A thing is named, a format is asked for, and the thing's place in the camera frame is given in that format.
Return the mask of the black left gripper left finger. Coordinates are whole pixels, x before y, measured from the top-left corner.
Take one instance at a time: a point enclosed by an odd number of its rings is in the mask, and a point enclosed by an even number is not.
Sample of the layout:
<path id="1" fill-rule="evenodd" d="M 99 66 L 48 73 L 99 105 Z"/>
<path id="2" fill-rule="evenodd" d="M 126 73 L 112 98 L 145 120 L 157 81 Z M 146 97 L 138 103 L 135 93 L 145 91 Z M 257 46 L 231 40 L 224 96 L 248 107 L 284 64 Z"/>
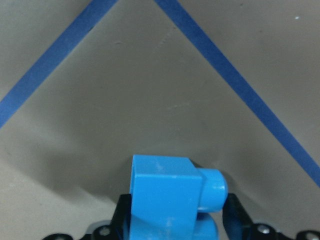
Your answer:
<path id="1" fill-rule="evenodd" d="M 111 236 L 113 240 L 128 240 L 131 225 L 132 195 L 120 195 L 111 220 Z"/>

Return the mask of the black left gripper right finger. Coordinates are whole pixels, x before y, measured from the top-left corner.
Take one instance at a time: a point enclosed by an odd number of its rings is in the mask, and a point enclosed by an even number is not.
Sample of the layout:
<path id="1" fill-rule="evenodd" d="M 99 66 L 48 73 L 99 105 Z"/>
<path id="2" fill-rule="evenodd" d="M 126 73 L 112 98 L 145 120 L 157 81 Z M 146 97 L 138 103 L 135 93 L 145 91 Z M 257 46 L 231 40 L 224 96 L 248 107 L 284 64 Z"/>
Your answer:
<path id="1" fill-rule="evenodd" d="M 253 221 L 234 193 L 227 195 L 222 209 L 222 223 L 229 240 L 247 240 Z"/>

